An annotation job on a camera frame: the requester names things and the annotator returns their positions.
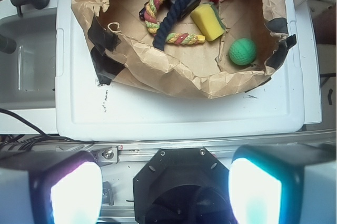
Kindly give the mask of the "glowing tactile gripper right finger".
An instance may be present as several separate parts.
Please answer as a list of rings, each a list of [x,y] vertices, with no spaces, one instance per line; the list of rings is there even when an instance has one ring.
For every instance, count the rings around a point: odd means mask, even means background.
[[[336,223],[336,145],[242,145],[229,197],[239,223]]]

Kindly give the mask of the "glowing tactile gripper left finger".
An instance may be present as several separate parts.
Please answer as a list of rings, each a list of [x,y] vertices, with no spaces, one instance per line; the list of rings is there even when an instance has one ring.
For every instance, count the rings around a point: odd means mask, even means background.
[[[1,152],[1,223],[96,223],[102,193],[88,151]]]

